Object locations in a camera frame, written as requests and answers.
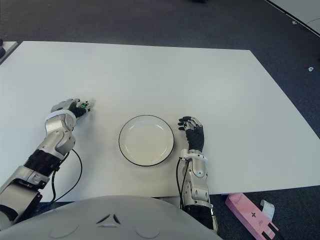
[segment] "empty plate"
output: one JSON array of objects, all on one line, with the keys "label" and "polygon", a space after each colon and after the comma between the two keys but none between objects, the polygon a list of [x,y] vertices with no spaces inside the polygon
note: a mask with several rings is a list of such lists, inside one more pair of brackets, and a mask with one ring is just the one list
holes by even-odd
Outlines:
[{"label": "empty plate", "polygon": [[174,142],[169,125],[152,115],[132,118],[119,135],[123,156],[139,166],[153,166],[164,161],[172,152]]}]

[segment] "white tabletop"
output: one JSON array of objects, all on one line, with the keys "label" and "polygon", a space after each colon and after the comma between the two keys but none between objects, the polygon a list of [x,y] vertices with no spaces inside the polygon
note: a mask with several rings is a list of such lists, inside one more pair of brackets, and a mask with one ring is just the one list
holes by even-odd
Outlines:
[{"label": "white tabletop", "polygon": [[[319,138],[249,50],[69,42],[23,42],[0,66],[0,184],[43,140],[51,107],[75,97],[96,104],[73,131],[83,176],[62,201],[176,196],[177,159],[188,146],[182,116],[204,125],[211,194],[320,185]],[[156,166],[134,165],[119,150],[123,124],[142,114],[164,119],[175,137]],[[71,153],[56,174],[58,196],[79,169]]]}]

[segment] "black cable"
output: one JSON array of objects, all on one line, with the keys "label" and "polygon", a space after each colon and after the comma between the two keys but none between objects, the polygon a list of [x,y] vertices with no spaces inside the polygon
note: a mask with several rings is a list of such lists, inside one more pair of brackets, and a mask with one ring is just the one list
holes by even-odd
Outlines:
[{"label": "black cable", "polygon": [[[70,152],[67,152],[67,154],[64,156],[64,158],[60,161],[58,167],[61,166],[61,164],[67,159],[67,157],[69,156]],[[48,203],[48,204],[45,204],[43,205],[42,207],[40,207],[37,212],[49,207],[51,204],[54,203],[54,201],[56,200],[56,188],[55,188],[55,176],[56,176],[56,170],[53,171],[53,174],[52,174],[52,178],[51,178],[51,188],[52,188],[52,194],[53,194],[53,197],[52,197],[52,200]]]},{"label": "black cable", "polygon": [[311,20],[311,21],[308,21],[308,22],[306,23],[306,25],[308,25],[309,23],[312,23],[312,22],[314,22],[314,21],[316,21],[316,20],[320,20],[320,17],[318,17],[318,18],[316,18],[316,19],[313,19],[313,20]]},{"label": "black cable", "polygon": [[[187,175],[187,172],[188,172],[188,166],[189,166],[189,161],[186,164],[185,173],[184,173],[184,177],[183,177],[183,182],[182,182],[182,186],[181,186],[181,193],[183,193],[183,190],[184,190],[185,179],[186,179],[186,175]],[[185,204],[182,201],[182,209],[184,209],[184,208],[185,208]]]},{"label": "black cable", "polygon": [[183,176],[183,182],[182,182],[181,189],[180,189],[179,178],[178,178],[178,168],[179,168],[180,161],[181,161],[181,159],[179,158],[178,163],[176,164],[175,178],[176,178],[176,184],[178,186],[179,197],[180,197],[180,209],[184,209],[185,206],[184,206],[184,200],[182,198],[182,193],[183,193],[183,190],[184,190],[184,185],[185,185],[186,175],[187,175],[187,171],[188,171],[189,161],[186,164],[186,169],[185,169],[185,173],[184,173],[184,176]]},{"label": "black cable", "polygon": [[180,190],[179,178],[178,178],[178,168],[179,168],[180,161],[181,161],[181,159],[179,158],[178,163],[176,164],[176,169],[175,169],[175,179],[176,179],[176,184],[178,186],[179,197],[180,197],[180,209],[181,209],[183,201],[182,201],[182,192]]},{"label": "black cable", "polygon": [[[48,204],[40,207],[39,210],[38,210],[38,212],[39,212],[40,210],[43,210],[44,208],[47,208],[47,207],[51,206],[53,203],[55,203],[56,201],[60,200],[61,198],[63,198],[63,197],[64,197],[65,195],[67,195],[68,193],[70,193],[70,192],[76,187],[76,185],[78,184],[78,182],[80,181],[80,178],[81,178],[81,176],[82,176],[82,171],[83,171],[82,161],[81,161],[81,158],[80,158],[80,156],[78,155],[78,153],[77,153],[75,150],[73,150],[73,149],[72,149],[72,151],[76,154],[76,156],[78,157],[79,162],[80,162],[80,175],[79,175],[79,177],[78,177],[78,180],[77,180],[76,183],[72,186],[72,188],[70,188],[69,191],[67,191],[65,194],[63,194],[63,195],[60,196],[58,199],[56,199],[55,176],[56,176],[56,172],[57,172],[57,171],[54,171],[53,174],[52,174],[52,179],[51,179],[51,186],[52,186],[53,198],[52,198],[52,200],[51,200]],[[68,152],[68,153],[65,155],[65,157],[61,160],[59,166],[67,159],[67,157],[69,156],[69,153],[70,153],[70,152]]]},{"label": "black cable", "polygon": [[83,165],[82,165],[82,161],[81,161],[81,158],[80,156],[78,155],[78,153],[72,149],[72,151],[76,154],[76,156],[78,157],[79,159],[79,162],[80,162],[80,175],[78,177],[78,180],[76,181],[76,183],[70,188],[69,191],[67,191],[65,194],[63,194],[61,197],[59,197],[58,199],[54,200],[53,203],[55,203],[56,201],[62,199],[65,195],[67,195],[68,193],[70,193],[76,186],[77,184],[79,183],[80,179],[81,179],[81,176],[82,176],[82,170],[83,170]]}]

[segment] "silver robot arm segment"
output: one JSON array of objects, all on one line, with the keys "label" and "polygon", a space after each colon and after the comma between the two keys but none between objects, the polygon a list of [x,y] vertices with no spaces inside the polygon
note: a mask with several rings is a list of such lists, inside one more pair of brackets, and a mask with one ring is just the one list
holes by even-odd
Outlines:
[{"label": "silver robot arm segment", "polygon": [[76,143],[72,131],[76,119],[90,111],[88,102],[68,99],[55,105],[45,119],[46,136],[26,163],[0,187],[0,231],[27,217],[40,202],[38,192],[58,171]]},{"label": "silver robot arm segment", "polygon": [[180,153],[185,161],[181,188],[183,210],[209,229],[213,226],[213,209],[207,184],[207,158],[202,154],[205,143],[202,124],[192,116],[179,119],[179,130],[185,131],[189,148]]}]

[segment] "floor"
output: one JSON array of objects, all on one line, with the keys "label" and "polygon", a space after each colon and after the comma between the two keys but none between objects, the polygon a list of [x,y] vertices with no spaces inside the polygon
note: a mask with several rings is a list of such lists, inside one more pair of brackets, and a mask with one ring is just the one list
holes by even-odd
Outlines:
[{"label": "floor", "polygon": [[[1,0],[0,38],[251,50],[320,136],[320,38],[264,0]],[[248,193],[286,240],[320,239],[320,187]],[[220,235],[253,240],[211,196]]]}]

